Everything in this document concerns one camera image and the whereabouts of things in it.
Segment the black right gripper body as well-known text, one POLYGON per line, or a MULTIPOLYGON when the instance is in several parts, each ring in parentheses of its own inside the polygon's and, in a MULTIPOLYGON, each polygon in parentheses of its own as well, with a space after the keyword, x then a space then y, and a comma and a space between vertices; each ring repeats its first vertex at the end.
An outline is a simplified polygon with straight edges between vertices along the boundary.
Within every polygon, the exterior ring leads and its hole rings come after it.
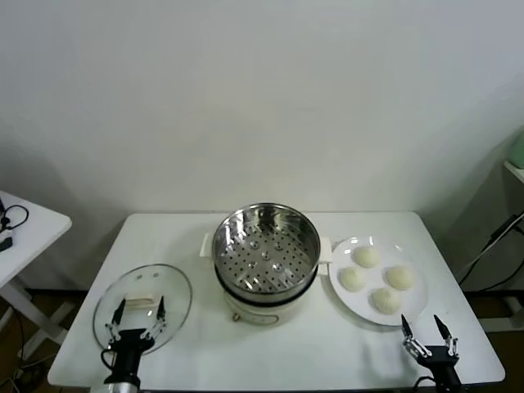
POLYGON ((461 381, 455 370, 457 355, 450 355, 446 346, 428 346, 431 355, 423 359, 423 367, 432 375, 437 392, 460 392, 461 381))

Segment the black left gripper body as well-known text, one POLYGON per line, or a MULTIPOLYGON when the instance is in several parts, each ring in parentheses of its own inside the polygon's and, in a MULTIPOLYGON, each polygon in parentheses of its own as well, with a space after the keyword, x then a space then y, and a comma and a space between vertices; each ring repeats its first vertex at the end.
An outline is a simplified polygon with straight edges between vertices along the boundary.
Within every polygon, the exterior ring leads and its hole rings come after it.
POLYGON ((109 379, 138 379, 138 368, 142 354, 154 346, 154 339, 147 335, 146 328, 127 329, 119 332, 120 339, 111 344, 115 354, 110 366, 109 379))

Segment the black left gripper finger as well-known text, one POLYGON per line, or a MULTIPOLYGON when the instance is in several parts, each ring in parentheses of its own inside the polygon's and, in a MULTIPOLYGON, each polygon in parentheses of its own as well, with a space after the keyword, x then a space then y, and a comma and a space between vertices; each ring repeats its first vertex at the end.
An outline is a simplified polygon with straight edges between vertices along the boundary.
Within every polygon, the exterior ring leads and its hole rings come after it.
POLYGON ((165 330, 165 327, 165 298, 162 296, 156 311, 156 320, 151 327, 147 328, 145 332, 142 333, 141 338, 156 339, 165 330))
POLYGON ((106 330, 108 331, 110 337, 109 342, 120 340, 120 322, 124 314, 125 305, 126 299, 123 299, 115 309, 111 322, 105 324, 106 330))

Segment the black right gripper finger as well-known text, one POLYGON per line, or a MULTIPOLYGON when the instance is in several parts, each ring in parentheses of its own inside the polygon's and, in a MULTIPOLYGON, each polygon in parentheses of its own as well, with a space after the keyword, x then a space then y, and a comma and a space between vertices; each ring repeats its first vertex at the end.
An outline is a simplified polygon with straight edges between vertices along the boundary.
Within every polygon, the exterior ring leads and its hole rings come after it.
POLYGON ((404 335, 403 347, 409 355, 414 359, 426 358, 427 348, 414 337, 411 327, 403 314, 401 315, 401 328, 404 335))
POLYGON ((445 347, 447 349, 447 353, 449 356, 452 357, 458 357, 458 338, 453 336, 448 329, 448 327, 444 324, 444 322, 436 315, 433 315, 436 326, 438 328, 438 331, 442 337, 442 339, 445 341, 445 347))

